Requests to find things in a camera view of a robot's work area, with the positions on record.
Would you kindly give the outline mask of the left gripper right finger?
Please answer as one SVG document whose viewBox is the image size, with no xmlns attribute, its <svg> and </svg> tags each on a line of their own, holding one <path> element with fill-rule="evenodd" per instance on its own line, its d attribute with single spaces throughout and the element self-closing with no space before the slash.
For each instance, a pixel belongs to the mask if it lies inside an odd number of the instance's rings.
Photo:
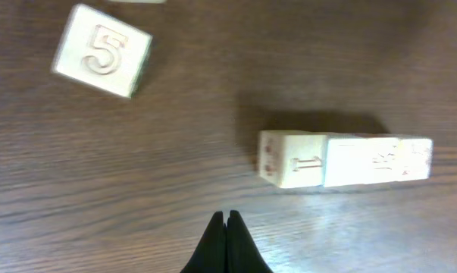
<svg viewBox="0 0 457 273">
<path fill-rule="evenodd" d="M 249 229 L 236 210 L 227 220 L 227 269 L 229 273 L 272 273 L 262 258 Z"/>
</svg>

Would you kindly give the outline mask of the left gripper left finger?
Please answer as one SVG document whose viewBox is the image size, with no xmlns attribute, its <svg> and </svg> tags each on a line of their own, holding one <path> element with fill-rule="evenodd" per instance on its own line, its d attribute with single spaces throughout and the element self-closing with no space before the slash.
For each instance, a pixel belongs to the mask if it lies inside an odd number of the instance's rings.
<svg viewBox="0 0 457 273">
<path fill-rule="evenodd" d="M 180 273 L 224 273 L 226 228 L 223 212 L 215 212 L 191 258 Z"/>
</svg>

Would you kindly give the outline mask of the wooden block blue edge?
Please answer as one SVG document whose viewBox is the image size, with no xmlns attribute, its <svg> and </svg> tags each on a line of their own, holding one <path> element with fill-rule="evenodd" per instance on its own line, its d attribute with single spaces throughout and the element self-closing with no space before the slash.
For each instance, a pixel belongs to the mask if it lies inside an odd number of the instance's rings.
<svg viewBox="0 0 457 273">
<path fill-rule="evenodd" d="M 279 188 L 323 183 L 327 135 L 301 130 L 263 130 L 258 135 L 258 175 Z"/>
</svg>

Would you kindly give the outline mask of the plain carved wooden block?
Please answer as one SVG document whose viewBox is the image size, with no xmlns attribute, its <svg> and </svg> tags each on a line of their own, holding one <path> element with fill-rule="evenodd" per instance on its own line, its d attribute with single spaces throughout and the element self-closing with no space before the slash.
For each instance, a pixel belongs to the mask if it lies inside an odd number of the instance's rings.
<svg viewBox="0 0 457 273">
<path fill-rule="evenodd" d="M 391 136 L 332 136 L 327 141 L 323 186 L 396 181 L 398 143 L 399 139 Z"/>
</svg>

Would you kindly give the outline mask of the wooden block blue bottom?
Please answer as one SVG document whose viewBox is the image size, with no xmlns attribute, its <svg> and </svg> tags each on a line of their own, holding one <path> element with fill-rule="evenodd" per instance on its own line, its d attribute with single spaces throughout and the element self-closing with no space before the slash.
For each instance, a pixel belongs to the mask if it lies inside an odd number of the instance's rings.
<svg viewBox="0 0 457 273">
<path fill-rule="evenodd" d="M 426 137 L 400 137 L 396 160 L 398 181 L 425 180 L 430 176 L 434 142 Z"/>
</svg>

